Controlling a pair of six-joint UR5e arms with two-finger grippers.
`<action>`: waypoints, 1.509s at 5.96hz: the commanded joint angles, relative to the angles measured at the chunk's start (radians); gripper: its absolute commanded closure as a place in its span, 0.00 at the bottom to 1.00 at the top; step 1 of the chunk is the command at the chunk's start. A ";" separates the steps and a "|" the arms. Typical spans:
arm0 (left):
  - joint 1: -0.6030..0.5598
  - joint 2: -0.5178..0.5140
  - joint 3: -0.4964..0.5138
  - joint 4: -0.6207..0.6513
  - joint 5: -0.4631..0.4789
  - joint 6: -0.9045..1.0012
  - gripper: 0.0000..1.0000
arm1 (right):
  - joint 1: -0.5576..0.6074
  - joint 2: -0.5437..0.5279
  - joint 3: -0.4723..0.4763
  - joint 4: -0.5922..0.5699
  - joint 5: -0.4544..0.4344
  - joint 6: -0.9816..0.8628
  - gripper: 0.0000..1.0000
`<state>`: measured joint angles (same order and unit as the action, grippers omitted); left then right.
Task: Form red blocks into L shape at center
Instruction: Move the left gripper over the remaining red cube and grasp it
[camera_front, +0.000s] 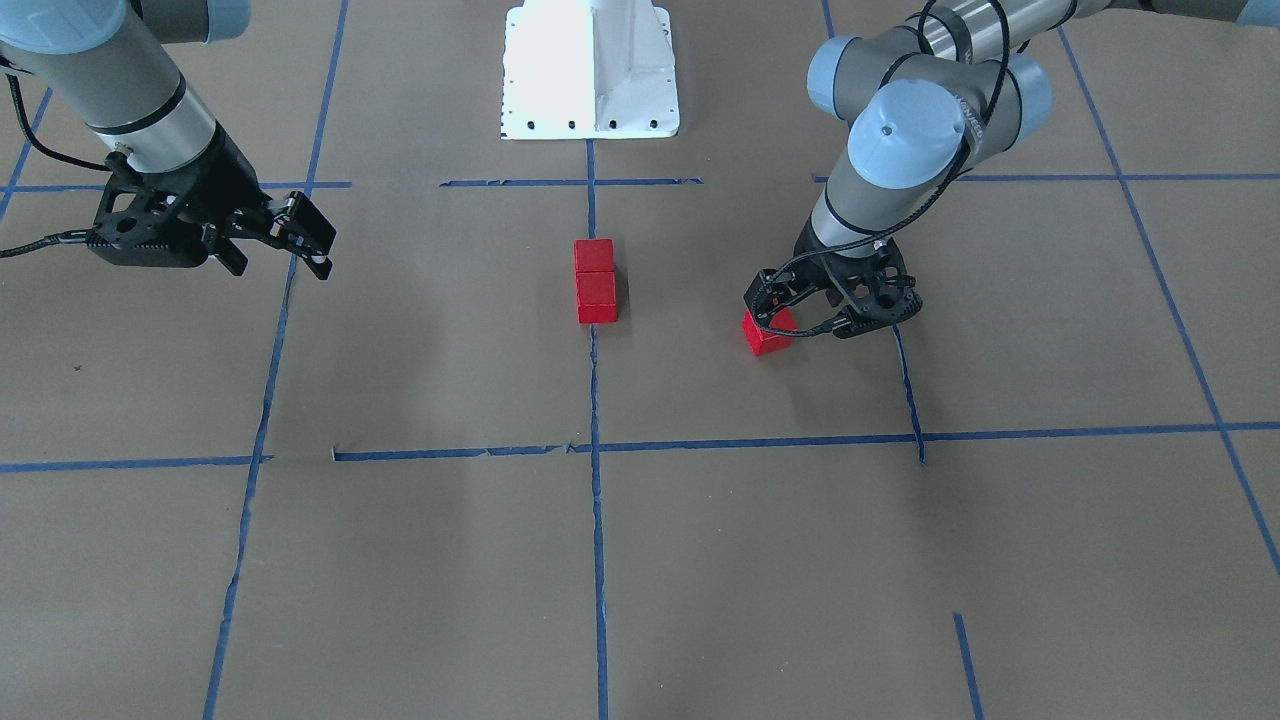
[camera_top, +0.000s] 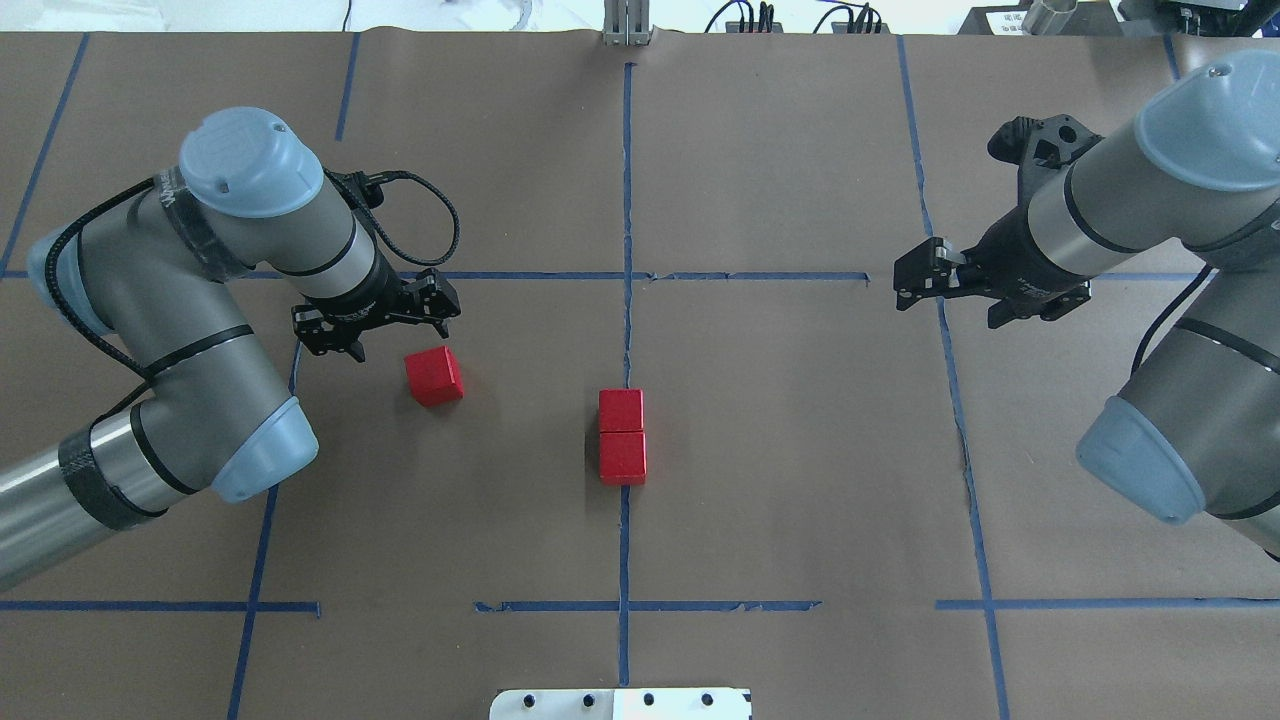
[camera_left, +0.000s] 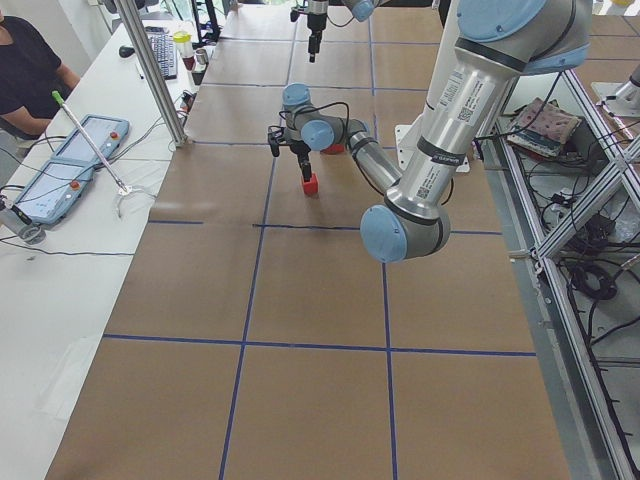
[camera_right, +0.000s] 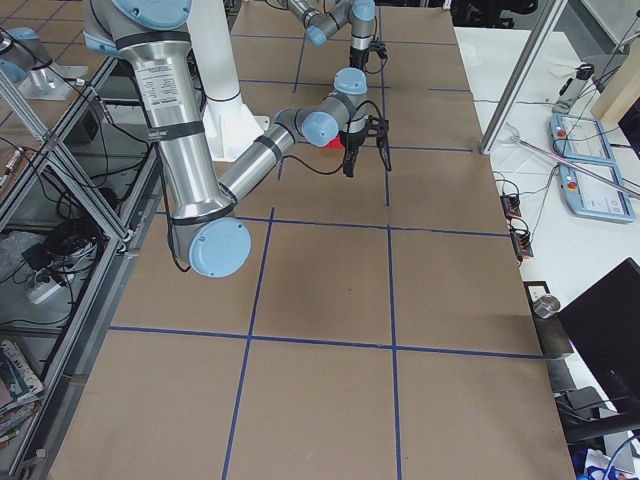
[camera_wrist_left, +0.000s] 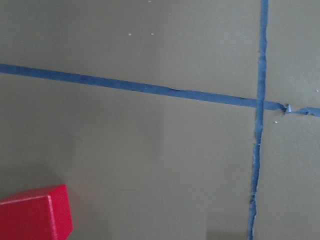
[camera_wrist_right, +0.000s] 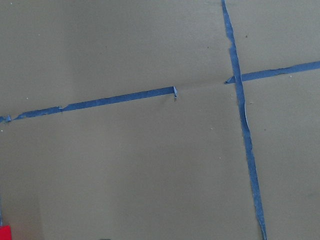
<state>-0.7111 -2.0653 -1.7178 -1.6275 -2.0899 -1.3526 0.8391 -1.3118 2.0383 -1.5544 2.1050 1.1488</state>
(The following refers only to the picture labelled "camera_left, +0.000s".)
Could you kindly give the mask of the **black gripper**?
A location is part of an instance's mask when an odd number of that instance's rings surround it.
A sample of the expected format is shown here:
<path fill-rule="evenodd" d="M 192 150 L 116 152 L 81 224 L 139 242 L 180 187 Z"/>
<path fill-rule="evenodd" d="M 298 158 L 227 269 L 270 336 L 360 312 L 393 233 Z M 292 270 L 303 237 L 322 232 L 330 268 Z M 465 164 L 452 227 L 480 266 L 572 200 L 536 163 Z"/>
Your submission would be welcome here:
<path fill-rule="evenodd" d="M 280 156 L 281 147 L 288 147 L 297 156 L 302 179 L 311 180 L 312 166 L 308 156 L 311 149 L 304 141 L 294 138 L 287 127 L 275 125 L 267 128 L 267 141 L 273 157 Z"/>
<path fill-rule="evenodd" d="M 291 8 L 291 21 L 295 22 L 301 15 L 307 18 L 307 28 L 311 31 L 308 38 L 309 62 L 316 61 L 320 50 L 320 34 L 326 28 L 328 13 L 327 0 L 304 0 Z"/>

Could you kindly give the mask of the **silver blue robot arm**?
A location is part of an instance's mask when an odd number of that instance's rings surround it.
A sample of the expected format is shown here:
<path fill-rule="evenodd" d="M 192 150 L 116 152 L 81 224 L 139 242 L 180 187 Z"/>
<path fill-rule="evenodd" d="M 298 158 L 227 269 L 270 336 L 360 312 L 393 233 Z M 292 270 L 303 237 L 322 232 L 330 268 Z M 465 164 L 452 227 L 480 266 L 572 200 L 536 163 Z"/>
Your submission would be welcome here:
<path fill-rule="evenodd" d="M 580 65 L 591 20 L 589 1 L 454 1 L 430 85 L 440 96 L 427 101 L 415 122 L 415 147 L 405 169 L 362 121 L 322 114 L 302 83 L 283 91 L 284 124 L 267 134 L 272 154 L 289 147 L 304 181 L 310 181 L 310 152 L 344 146 L 383 195 L 383 204 L 368 208 L 361 219 L 368 253 L 383 263 L 435 253 L 450 234 L 440 199 L 501 94 L 521 76 Z"/>
<path fill-rule="evenodd" d="M 301 1 L 296 2 L 296 5 L 290 10 L 291 22 L 296 22 L 301 16 L 306 18 L 306 25 L 310 31 L 307 47 L 310 63 L 316 61 L 316 56 L 320 52 L 323 33 L 327 23 L 332 23 L 328 14 L 330 4 L 330 1 Z M 346 7 L 351 14 L 351 19 L 346 23 L 334 24 L 338 28 L 342 28 L 347 26 L 352 20 L 364 22 L 372 15 L 374 9 L 377 8 L 381 2 L 371 0 L 344 0 L 338 1 L 338 4 Z"/>

